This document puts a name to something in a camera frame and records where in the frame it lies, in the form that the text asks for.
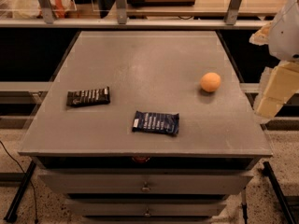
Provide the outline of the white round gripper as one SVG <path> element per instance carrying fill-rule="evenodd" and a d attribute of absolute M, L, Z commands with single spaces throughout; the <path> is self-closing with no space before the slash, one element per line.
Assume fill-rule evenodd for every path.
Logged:
<path fill-rule="evenodd" d="M 280 61 L 274 68 L 265 67 L 254 101 L 256 115 L 272 119 L 299 91 L 299 0 L 288 0 L 272 23 L 252 34 L 253 45 L 267 45 L 269 53 Z"/>

